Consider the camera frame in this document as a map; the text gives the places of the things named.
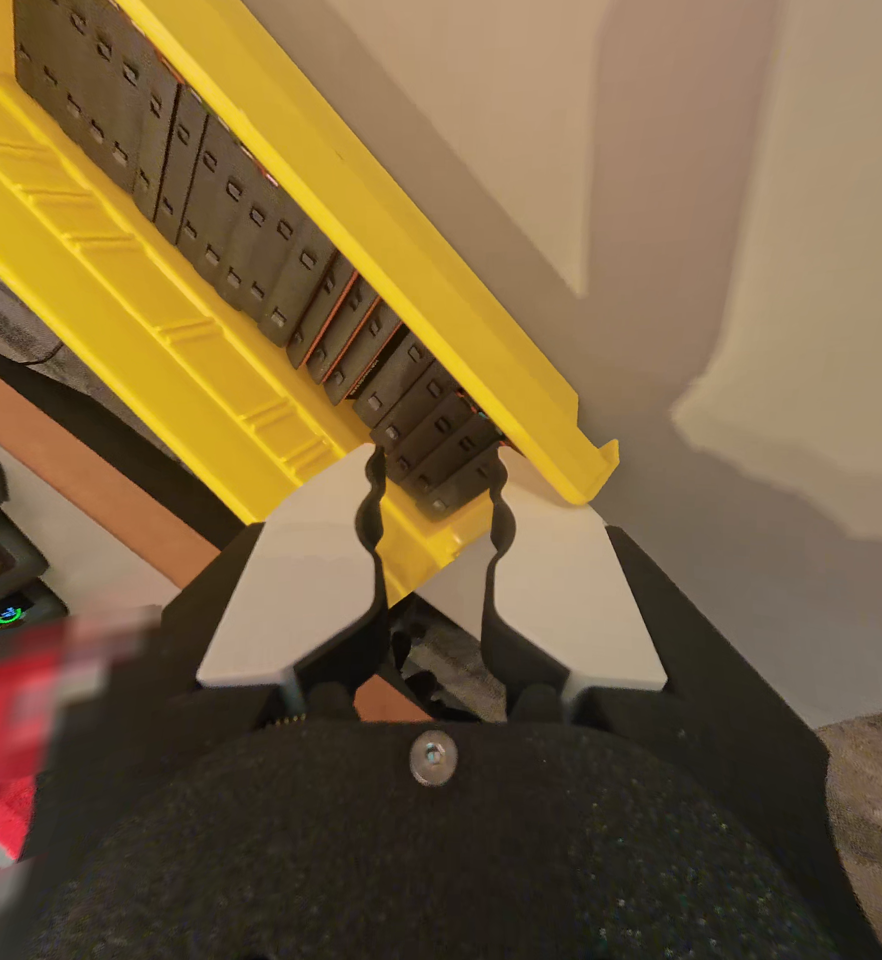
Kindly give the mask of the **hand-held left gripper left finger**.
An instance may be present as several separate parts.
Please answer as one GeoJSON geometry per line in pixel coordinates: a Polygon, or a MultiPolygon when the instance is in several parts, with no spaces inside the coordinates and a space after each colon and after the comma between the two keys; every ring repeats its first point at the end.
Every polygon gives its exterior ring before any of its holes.
{"type": "Polygon", "coordinates": [[[206,689],[269,687],[291,713],[318,684],[355,692],[387,652],[377,554],[383,450],[364,442],[263,522],[196,672],[206,689]]]}

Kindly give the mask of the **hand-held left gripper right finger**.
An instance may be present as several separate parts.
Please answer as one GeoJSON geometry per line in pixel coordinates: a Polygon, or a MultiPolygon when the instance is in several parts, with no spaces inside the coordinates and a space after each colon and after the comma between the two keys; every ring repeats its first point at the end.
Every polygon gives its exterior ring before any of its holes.
{"type": "Polygon", "coordinates": [[[566,718],[592,690],[661,693],[665,668],[602,517],[512,447],[492,470],[480,648],[507,714],[530,690],[566,718]]]}

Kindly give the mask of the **yellow plastic bin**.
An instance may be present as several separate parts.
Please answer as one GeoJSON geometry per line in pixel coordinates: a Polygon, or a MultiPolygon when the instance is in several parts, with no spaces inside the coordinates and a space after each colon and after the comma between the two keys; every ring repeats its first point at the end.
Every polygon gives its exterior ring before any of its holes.
{"type": "MultiPolygon", "coordinates": [[[[597,495],[617,441],[579,429],[578,397],[243,2],[108,2],[250,149],[364,280],[568,502],[597,495]]],[[[305,370],[228,305],[86,155],[36,90],[73,96],[82,134],[142,167],[87,109],[64,40],[36,53],[0,2],[0,280],[243,522],[364,440],[305,370]]]]}

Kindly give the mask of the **row of black batteries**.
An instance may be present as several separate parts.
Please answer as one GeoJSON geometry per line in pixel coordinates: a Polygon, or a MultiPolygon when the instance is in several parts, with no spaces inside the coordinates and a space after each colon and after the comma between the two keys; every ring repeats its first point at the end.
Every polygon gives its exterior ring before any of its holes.
{"type": "Polygon", "coordinates": [[[432,522],[490,502],[508,444],[117,2],[15,1],[15,77],[432,522]]]}

